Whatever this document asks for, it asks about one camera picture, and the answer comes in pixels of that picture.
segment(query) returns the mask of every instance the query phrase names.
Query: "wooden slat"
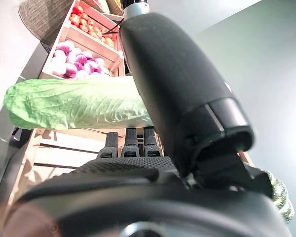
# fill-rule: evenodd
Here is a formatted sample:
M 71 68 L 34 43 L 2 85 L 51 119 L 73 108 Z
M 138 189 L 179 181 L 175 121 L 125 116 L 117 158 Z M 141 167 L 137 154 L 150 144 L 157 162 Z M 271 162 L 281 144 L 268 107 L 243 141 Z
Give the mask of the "wooden slat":
M 77 149 L 83 151 L 99 152 L 105 146 L 105 141 L 88 139 L 73 135 L 64 134 L 56 131 L 45 130 L 41 144 Z
M 72 136 L 84 137 L 88 139 L 98 140 L 105 142 L 106 134 L 97 132 L 92 129 L 69 129 L 69 130 L 55 130 L 58 133 L 64 133 Z
M 11 205 L 15 200 L 17 200 L 24 192 L 27 184 L 27 175 L 31 171 L 32 166 L 34 164 L 35 155 L 38 151 L 38 147 L 40 144 L 42 136 L 36 134 L 36 129 L 34 129 L 31 133 L 30 139 L 26 146 L 26 151 L 24 154 L 24 158 L 22 164 L 20 166 L 18 175 L 16 177 L 8 205 Z
M 110 13 L 102 13 L 102 14 L 112 21 L 121 21 L 124 18 L 124 16 L 114 15 Z
M 124 137 L 126 135 L 126 129 L 89 129 L 89 130 L 97 131 L 100 133 L 117 132 L 119 137 Z
M 239 157 L 241 158 L 241 160 L 247 164 L 249 164 L 250 166 L 254 167 L 255 165 L 253 164 L 249 154 L 247 152 L 238 152 Z
M 39 146 L 35 163 L 79 167 L 96 157 L 94 153 Z

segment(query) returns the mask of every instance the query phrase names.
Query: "green lettuce leaf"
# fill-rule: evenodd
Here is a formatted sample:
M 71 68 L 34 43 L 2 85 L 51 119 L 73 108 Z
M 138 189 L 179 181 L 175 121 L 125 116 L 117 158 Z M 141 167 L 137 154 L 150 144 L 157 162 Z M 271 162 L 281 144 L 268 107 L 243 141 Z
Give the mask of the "green lettuce leaf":
M 25 129 L 152 126 L 132 77 L 26 80 L 7 90 L 4 105 Z

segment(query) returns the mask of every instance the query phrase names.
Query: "metal ring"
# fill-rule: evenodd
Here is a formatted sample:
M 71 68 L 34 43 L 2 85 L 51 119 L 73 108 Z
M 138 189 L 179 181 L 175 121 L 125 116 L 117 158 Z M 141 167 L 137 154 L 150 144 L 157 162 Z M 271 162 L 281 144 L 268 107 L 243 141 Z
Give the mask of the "metal ring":
M 130 224 L 121 232 L 119 237 L 132 237 L 132 235 L 143 231 L 150 231 L 156 237 L 168 237 L 165 230 L 154 222 L 135 222 Z

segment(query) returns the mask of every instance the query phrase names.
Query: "wicker basket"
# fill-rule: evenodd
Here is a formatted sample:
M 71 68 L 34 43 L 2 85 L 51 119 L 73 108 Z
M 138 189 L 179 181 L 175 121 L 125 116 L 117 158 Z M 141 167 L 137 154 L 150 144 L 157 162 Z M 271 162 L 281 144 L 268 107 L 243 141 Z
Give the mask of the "wicker basket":
M 123 16 L 123 11 L 118 0 L 107 0 L 111 14 Z
M 18 6 L 24 25 L 40 41 L 52 45 L 73 0 L 26 0 Z

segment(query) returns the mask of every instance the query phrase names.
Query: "white wall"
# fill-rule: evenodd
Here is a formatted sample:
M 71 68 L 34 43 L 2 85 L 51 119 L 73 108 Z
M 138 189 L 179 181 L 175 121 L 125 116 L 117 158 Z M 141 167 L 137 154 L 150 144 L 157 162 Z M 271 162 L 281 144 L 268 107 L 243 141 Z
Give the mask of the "white wall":
M 148 0 L 151 12 L 163 14 L 191 36 L 260 0 Z
M 39 44 L 21 21 L 20 0 L 0 0 L 0 109 L 5 91 L 15 84 Z
M 296 211 L 296 0 L 263 0 L 195 40 L 257 131 L 252 160 L 286 184 Z M 289 228 L 296 236 L 296 216 Z

